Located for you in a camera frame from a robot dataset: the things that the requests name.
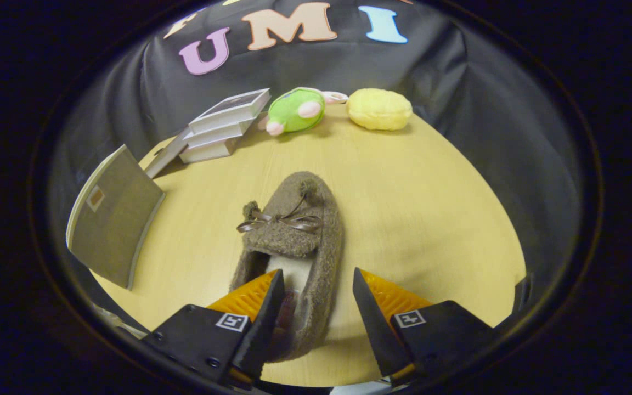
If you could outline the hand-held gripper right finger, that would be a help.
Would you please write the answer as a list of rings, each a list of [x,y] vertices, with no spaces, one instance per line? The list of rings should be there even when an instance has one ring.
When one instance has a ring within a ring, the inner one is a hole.
[[[361,268],[353,294],[379,371],[394,385],[445,375],[496,337],[459,303],[429,302]]]

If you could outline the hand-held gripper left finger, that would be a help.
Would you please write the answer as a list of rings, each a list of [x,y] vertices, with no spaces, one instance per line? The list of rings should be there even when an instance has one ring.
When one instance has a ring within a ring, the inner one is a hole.
[[[252,387],[267,360],[284,296],[283,271],[273,270],[208,307],[182,307],[142,341],[203,379]]]

